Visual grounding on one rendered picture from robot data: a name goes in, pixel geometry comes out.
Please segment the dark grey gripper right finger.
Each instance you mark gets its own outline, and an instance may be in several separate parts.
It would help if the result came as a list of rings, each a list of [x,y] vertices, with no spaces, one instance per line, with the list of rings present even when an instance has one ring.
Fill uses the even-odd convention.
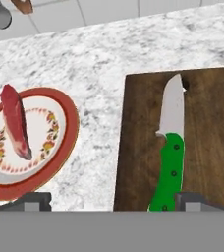
[[[224,206],[210,203],[199,193],[180,192],[175,196],[175,210],[180,212],[217,212],[224,211]]]

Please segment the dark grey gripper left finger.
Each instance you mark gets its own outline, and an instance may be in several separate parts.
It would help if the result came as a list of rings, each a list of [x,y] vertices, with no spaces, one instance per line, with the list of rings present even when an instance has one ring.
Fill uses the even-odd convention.
[[[51,211],[51,193],[50,192],[29,192],[17,199],[0,206],[0,211]]]

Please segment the dark wooden cutting board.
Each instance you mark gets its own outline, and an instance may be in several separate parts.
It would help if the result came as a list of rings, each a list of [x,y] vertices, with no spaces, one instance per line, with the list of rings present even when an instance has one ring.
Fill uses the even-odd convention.
[[[160,148],[155,136],[163,89],[176,73],[128,75],[114,197],[115,211],[144,211],[157,184]],[[224,67],[181,72],[185,93],[183,190],[224,206]]]

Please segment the red rimmed floral plate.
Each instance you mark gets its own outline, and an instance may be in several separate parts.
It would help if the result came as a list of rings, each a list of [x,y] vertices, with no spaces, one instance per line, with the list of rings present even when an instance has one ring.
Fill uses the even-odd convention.
[[[63,92],[34,88],[21,92],[20,97],[32,159],[15,153],[0,105],[0,201],[19,198],[49,181],[68,159],[79,132],[78,111]]]

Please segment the raw red meat steak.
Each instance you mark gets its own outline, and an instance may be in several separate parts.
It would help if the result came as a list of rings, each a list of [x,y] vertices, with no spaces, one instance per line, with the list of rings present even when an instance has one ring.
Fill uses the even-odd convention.
[[[5,85],[0,94],[5,128],[15,153],[25,160],[31,160],[32,152],[28,142],[27,122],[22,100],[11,85]]]

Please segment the grey hanging ladle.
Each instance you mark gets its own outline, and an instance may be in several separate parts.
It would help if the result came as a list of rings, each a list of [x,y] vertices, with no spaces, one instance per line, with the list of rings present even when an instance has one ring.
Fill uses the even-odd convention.
[[[11,23],[12,15],[0,1],[0,30],[6,29]]]

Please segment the brown wooden hanging tool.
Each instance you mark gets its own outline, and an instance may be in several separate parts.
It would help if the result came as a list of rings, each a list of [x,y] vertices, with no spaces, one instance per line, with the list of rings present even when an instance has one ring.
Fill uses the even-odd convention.
[[[28,15],[33,12],[32,4],[30,0],[11,0],[11,2],[24,15]]]

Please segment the green handled knife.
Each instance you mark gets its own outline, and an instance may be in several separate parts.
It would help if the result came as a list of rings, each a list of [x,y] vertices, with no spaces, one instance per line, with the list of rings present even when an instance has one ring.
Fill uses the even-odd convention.
[[[184,169],[184,89],[180,74],[172,77],[163,92],[157,136],[165,138],[160,151],[161,166],[151,212],[174,211],[175,194],[181,191]]]

